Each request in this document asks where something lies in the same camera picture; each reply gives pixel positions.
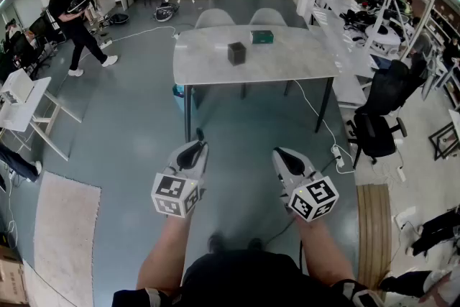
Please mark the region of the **grey marble table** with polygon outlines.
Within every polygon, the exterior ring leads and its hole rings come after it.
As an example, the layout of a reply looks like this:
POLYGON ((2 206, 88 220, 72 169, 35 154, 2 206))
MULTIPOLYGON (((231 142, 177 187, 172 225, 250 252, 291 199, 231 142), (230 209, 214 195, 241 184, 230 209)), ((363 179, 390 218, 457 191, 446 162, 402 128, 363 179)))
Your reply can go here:
POLYGON ((194 86, 271 83, 326 79, 316 125, 323 118, 339 70, 333 58, 308 29, 270 26, 272 44, 253 45, 250 31, 257 25, 232 25, 181 32, 173 54, 174 81, 184 88, 185 140, 190 141, 191 91, 194 86), (241 42, 244 64, 228 61, 228 44, 241 42))

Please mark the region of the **dark grey cube box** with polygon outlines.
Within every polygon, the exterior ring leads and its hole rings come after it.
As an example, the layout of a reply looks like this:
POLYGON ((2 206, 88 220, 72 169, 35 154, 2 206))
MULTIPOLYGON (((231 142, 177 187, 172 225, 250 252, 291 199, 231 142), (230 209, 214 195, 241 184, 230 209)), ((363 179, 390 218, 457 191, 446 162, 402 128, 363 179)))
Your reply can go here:
POLYGON ((228 61, 233 65, 241 65, 245 63, 247 49, 241 42, 228 44, 228 61))

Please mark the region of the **person's left forearm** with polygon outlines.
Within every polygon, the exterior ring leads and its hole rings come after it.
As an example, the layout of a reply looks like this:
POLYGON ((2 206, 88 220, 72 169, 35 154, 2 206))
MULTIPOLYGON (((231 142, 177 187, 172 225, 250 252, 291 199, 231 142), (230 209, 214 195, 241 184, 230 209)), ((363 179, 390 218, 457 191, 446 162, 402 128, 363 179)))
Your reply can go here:
POLYGON ((181 284, 192 214, 167 217, 160 238, 140 267, 137 290, 152 288, 172 295, 181 284))

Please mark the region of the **beige rug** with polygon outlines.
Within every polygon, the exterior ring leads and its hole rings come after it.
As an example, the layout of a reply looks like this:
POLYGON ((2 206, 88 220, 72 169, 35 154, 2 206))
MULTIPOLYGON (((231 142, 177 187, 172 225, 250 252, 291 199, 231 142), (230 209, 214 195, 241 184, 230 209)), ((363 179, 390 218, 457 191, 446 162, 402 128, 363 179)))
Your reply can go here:
POLYGON ((44 172, 34 229, 34 269, 70 307, 93 307, 93 239, 101 189, 44 172))

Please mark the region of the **person's left shoe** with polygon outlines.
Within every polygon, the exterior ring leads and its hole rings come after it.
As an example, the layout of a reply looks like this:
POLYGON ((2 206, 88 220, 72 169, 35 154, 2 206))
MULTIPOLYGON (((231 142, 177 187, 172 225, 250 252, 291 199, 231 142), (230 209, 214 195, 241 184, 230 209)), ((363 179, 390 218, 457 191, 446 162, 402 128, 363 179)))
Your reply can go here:
POLYGON ((208 239, 208 252, 217 254, 226 250, 224 238, 219 233, 212 234, 208 239))

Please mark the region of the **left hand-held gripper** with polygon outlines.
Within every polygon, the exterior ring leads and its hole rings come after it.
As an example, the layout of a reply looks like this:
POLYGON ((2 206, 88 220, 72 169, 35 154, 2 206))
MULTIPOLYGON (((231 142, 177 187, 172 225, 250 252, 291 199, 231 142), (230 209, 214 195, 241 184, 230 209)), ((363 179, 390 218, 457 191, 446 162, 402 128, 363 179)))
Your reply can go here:
POLYGON ((195 140, 174 150, 157 173, 151 197, 159 214, 186 218, 202 199, 209 146, 195 140))

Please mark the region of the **person's black shirt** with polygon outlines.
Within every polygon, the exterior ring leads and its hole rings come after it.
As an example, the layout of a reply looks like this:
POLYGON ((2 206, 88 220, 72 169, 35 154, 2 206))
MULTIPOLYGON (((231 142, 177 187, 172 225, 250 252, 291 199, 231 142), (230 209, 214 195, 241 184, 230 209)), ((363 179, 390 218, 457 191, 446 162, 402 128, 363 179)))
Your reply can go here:
POLYGON ((304 275, 291 257, 260 250, 208 254, 170 295, 158 288, 115 292, 111 307, 385 307, 356 281, 327 286, 304 275))

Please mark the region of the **white folding table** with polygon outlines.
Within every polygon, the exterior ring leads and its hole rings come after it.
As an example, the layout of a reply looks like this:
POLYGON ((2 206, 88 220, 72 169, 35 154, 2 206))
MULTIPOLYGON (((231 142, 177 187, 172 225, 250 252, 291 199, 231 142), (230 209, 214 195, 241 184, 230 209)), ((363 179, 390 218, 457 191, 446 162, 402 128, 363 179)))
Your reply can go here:
POLYGON ((69 156, 51 140, 50 132, 61 111, 78 123, 82 122, 82 118, 48 91, 51 80, 51 77, 45 77, 34 81, 24 70, 11 73, 0 88, 0 97, 4 100, 0 108, 0 128, 16 134, 31 127, 62 159, 69 161, 69 156), (43 98, 55 106, 49 117, 36 115, 43 98))

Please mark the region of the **grey shell chair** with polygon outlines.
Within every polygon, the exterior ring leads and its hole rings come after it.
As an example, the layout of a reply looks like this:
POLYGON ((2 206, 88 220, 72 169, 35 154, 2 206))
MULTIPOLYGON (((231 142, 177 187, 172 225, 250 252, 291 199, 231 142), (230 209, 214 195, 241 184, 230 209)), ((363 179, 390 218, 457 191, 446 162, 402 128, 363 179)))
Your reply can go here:
POLYGON ((250 22, 251 25, 271 25, 285 27, 287 24, 279 11, 272 8, 256 10, 250 22))
POLYGON ((223 9, 207 9, 199 16, 195 29, 235 25, 231 16, 223 9))

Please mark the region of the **green and white box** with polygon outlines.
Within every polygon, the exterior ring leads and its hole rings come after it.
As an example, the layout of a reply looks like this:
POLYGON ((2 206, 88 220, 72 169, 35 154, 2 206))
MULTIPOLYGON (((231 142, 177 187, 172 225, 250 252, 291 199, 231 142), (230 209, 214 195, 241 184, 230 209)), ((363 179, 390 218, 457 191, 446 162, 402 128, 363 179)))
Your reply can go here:
POLYGON ((251 30, 250 41, 253 45, 272 44, 274 42, 274 35, 271 30, 251 30))

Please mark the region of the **black office chair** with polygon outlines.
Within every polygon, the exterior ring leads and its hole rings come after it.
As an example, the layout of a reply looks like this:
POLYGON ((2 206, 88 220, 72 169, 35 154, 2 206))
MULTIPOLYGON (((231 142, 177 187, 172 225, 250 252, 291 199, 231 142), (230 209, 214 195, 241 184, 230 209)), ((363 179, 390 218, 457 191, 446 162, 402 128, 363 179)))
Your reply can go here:
POLYGON ((357 146, 353 167, 357 166, 361 154, 375 164, 380 157, 397 151, 393 134, 400 131, 404 137, 407 130, 401 118, 396 118, 391 127, 386 120, 389 113, 403 107, 407 99, 426 81, 427 62, 416 58, 408 67, 404 62, 393 60, 389 68, 374 73, 369 96, 365 105, 359 107, 352 120, 349 142, 357 146))

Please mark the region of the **black and white helmet device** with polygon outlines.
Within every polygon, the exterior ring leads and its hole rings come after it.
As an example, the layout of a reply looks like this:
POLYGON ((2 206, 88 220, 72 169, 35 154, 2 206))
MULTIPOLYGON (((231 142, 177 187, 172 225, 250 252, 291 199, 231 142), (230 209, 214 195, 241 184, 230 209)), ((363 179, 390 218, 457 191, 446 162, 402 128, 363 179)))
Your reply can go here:
POLYGON ((154 18, 157 22, 168 22, 178 13, 179 6, 177 4, 162 2, 155 9, 154 18))
POLYGON ((109 25, 120 25, 120 24, 125 24, 129 21, 129 15, 128 14, 112 14, 108 19, 107 19, 109 25))

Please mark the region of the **wooden slatted board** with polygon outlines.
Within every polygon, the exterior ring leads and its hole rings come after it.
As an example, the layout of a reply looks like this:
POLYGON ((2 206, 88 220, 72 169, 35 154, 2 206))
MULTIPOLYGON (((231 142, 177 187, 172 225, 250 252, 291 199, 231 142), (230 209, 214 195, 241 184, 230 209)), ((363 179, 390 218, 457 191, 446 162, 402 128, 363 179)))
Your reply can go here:
POLYGON ((359 270, 358 281, 377 291, 390 270, 392 225, 388 185, 359 185, 359 270))

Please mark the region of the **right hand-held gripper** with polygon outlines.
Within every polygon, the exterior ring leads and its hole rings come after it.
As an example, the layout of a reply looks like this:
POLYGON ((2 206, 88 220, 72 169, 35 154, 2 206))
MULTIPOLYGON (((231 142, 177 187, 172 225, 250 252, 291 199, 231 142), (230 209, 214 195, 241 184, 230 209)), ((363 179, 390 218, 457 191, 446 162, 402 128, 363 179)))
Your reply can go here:
POLYGON ((305 155, 276 147, 272 151, 272 162, 282 183, 280 199, 288 211, 306 222, 312 222, 334 208, 339 192, 328 176, 314 170, 305 155))

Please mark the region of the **cardboard box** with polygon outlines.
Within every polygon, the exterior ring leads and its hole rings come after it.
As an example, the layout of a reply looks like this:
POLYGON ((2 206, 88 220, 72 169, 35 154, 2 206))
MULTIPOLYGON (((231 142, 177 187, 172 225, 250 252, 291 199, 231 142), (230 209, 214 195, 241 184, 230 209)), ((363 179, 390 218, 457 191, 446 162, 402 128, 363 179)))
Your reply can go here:
POLYGON ((29 304, 23 264, 12 257, 0 257, 0 303, 29 304))

